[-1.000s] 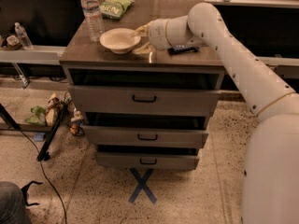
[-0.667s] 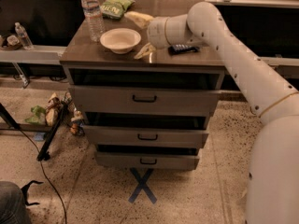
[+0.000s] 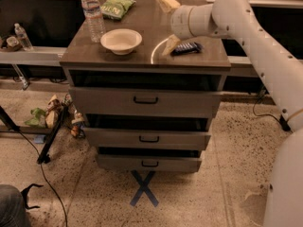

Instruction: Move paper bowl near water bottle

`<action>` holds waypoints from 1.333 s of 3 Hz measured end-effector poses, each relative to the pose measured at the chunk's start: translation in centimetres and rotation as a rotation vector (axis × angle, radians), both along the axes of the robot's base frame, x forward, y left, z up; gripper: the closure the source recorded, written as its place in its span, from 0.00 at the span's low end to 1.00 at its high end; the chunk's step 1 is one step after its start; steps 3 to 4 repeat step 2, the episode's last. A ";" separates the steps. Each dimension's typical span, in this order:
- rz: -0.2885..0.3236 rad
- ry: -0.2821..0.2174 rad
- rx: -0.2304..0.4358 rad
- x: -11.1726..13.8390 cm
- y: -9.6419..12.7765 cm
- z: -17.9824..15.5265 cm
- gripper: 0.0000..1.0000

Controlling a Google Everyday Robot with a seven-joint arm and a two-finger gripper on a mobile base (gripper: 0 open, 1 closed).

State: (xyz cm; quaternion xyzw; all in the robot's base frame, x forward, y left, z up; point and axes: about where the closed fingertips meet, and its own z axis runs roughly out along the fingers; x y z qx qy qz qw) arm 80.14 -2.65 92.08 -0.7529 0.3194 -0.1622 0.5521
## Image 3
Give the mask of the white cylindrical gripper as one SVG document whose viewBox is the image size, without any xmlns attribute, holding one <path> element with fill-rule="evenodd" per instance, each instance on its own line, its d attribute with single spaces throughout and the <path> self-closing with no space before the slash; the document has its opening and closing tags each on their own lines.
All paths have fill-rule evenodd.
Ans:
<svg viewBox="0 0 303 227">
<path fill-rule="evenodd" d="M 181 40 L 210 36 L 217 29 L 212 18 L 212 5 L 188 6 L 176 0 L 156 0 L 161 10 L 172 13 L 170 26 L 173 32 L 168 37 L 163 56 L 170 54 Z"/>
</svg>

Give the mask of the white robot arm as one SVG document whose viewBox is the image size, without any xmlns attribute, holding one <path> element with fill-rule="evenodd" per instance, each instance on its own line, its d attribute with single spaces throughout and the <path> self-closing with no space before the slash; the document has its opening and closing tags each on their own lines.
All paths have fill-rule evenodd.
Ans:
<svg viewBox="0 0 303 227">
<path fill-rule="evenodd" d="M 247 0 L 215 0 L 211 5 L 180 5 L 156 0 L 171 15 L 174 41 L 199 36 L 229 37 L 249 58 L 293 133 L 276 155 L 263 227 L 303 227 L 303 64 L 259 23 Z"/>
</svg>

